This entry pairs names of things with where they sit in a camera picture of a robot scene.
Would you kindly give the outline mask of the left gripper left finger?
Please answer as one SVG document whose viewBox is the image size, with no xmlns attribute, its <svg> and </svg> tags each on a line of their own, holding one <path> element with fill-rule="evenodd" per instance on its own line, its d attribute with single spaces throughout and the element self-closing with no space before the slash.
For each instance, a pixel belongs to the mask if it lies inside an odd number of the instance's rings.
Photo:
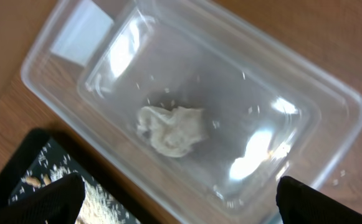
<svg viewBox="0 0 362 224">
<path fill-rule="evenodd" d="M 69 174 L 0 208 L 0 223 L 75 223 L 84 199 L 83 178 L 78 173 Z"/>
</svg>

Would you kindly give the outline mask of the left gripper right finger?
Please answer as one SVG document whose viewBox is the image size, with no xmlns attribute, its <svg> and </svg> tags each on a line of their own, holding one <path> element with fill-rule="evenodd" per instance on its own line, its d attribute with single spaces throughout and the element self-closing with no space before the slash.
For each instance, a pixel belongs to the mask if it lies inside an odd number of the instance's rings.
<svg viewBox="0 0 362 224">
<path fill-rule="evenodd" d="M 362 224 L 362 214 L 291 176 L 280 179 L 276 204 L 284 224 Z"/>
</svg>

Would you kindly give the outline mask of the peanut and rice scraps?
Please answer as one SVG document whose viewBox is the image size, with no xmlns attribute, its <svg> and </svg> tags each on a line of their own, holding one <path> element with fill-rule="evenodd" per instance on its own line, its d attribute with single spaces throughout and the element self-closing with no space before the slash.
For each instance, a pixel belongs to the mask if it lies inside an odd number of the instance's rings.
<svg viewBox="0 0 362 224">
<path fill-rule="evenodd" d="M 36 190 L 74 172 L 79 173 L 85 183 L 85 199 L 76 223 L 132 224 L 140 222 L 75 159 L 62 148 L 54 148 L 52 144 L 40 150 L 12 191 L 8 203 L 24 199 Z"/>
</svg>

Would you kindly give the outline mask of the white napkin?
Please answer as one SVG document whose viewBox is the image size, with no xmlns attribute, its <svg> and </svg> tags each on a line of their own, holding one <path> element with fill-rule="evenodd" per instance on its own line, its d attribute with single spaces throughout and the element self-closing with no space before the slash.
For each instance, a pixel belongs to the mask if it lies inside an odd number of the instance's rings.
<svg viewBox="0 0 362 224">
<path fill-rule="evenodd" d="M 149 133 L 149 142 L 156 152 L 166 157 L 183 157 L 193 145 L 208 138 L 202 108 L 179 106 L 171 111 L 144 106 L 137 113 L 138 134 Z"/>
</svg>

